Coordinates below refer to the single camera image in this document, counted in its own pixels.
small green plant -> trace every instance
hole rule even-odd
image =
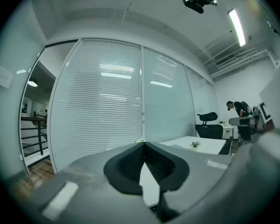
[[[197,142],[192,142],[192,144],[190,146],[192,146],[192,147],[199,147],[199,145],[200,145],[200,142],[197,141]]]

black camera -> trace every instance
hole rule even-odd
[[[184,5],[202,14],[204,5],[217,5],[217,0],[182,0]]]

office chair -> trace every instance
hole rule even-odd
[[[215,112],[207,114],[198,114],[199,119],[203,121],[202,125],[195,125],[195,128],[200,136],[200,138],[205,139],[215,139],[222,140],[223,137],[223,126],[222,125],[207,125],[207,121],[214,121],[218,118]],[[228,155],[231,148],[231,143],[233,141],[233,136],[226,140],[223,148],[219,154]]]

white venetian blind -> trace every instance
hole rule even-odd
[[[218,119],[214,120],[213,124],[219,124],[220,113],[219,113],[219,105],[218,105],[216,90],[215,90],[215,87],[210,82],[208,82],[208,81],[205,81],[205,82],[206,82],[206,87],[207,87],[207,91],[208,91],[209,98],[210,98],[211,111],[215,112],[218,115]]]
[[[83,156],[138,140],[141,100],[140,47],[83,39],[62,70],[52,101],[57,171]]]
[[[207,114],[211,112],[210,98],[208,95],[206,82],[202,76],[198,75],[189,67],[186,67],[186,69],[192,89],[194,108],[196,114],[196,124],[202,124],[202,121],[199,119],[199,116],[197,114]]]
[[[183,64],[144,49],[144,87],[146,141],[195,135],[192,94]]]

black backpack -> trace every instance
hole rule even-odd
[[[245,101],[242,101],[241,105],[243,107],[243,110],[247,113],[247,115],[252,115],[252,110]]]

